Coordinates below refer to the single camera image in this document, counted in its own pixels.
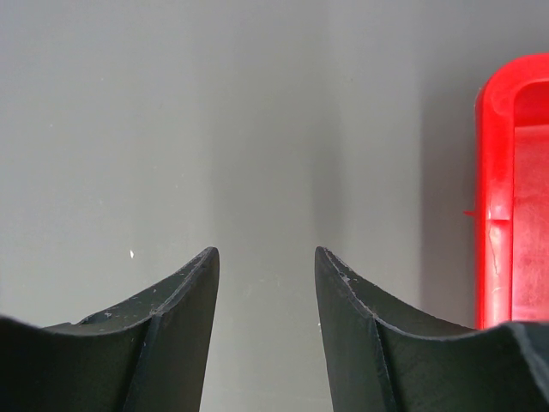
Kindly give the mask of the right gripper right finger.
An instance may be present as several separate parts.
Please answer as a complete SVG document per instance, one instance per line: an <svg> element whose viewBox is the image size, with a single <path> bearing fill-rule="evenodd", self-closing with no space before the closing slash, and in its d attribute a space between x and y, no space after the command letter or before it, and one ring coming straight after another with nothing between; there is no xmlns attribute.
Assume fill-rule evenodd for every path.
<svg viewBox="0 0 549 412"><path fill-rule="evenodd" d="M547 410L547 324L475 330L435 318L324 247L315 283L334 410Z"/></svg>

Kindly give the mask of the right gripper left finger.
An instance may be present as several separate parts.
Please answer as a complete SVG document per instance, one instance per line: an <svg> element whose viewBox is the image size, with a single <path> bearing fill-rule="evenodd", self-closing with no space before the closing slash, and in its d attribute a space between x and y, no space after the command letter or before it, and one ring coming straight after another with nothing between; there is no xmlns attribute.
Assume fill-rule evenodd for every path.
<svg viewBox="0 0 549 412"><path fill-rule="evenodd" d="M218 295L209 247L81 322L1 319L4 411L197 411Z"/></svg>

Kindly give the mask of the red plastic bin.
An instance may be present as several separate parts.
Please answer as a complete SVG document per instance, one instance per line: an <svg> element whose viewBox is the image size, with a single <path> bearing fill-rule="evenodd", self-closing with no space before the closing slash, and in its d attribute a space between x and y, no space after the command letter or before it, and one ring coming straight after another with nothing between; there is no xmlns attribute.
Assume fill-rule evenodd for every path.
<svg viewBox="0 0 549 412"><path fill-rule="evenodd" d="M498 69L475 102L475 325L548 319L548 56Z"/></svg>

